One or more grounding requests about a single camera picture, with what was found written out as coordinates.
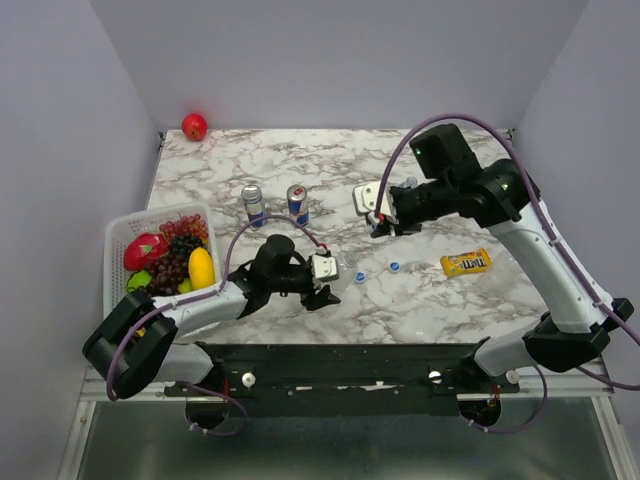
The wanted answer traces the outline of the clear unlabelled plastic bottle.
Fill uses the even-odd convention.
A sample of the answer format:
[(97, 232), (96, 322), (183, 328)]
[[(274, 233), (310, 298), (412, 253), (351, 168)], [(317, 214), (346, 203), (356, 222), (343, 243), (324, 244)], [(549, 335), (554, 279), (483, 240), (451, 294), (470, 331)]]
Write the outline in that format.
[(358, 256), (353, 252), (341, 252), (337, 256), (340, 273), (355, 278), (358, 273)]

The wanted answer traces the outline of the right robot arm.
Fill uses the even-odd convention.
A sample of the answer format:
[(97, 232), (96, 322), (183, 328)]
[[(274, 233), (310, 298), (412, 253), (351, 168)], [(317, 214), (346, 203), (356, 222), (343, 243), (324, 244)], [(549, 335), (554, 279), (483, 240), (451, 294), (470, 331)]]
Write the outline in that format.
[(459, 128), (441, 118), (414, 128), (400, 145), (411, 148), (426, 181), (391, 186), (385, 171), (380, 181), (354, 189), (355, 211), (372, 237), (411, 235), (451, 214), (472, 219), (506, 248), (547, 307), (536, 324), (480, 341), (460, 367), (462, 384), (480, 392), (509, 370), (562, 373), (599, 357), (633, 306), (584, 272), (515, 156), (481, 166)]

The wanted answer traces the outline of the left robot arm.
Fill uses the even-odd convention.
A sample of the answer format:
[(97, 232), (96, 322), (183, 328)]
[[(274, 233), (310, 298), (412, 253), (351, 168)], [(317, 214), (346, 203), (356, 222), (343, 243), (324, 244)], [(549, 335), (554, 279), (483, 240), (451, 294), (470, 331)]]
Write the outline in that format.
[(111, 400), (131, 398), (153, 382), (188, 382), (214, 393), (220, 368), (204, 348), (178, 339), (214, 324), (249, 316), (278, 294), (297, 294), (308, 311), (336, 305), (338, 260), (325, 246), (303, 258), (287, 236), (275, 234), (255, 257), (217, 285), (184, 295), (125, 295), (86, 340), (82, 353), (106, 382)]

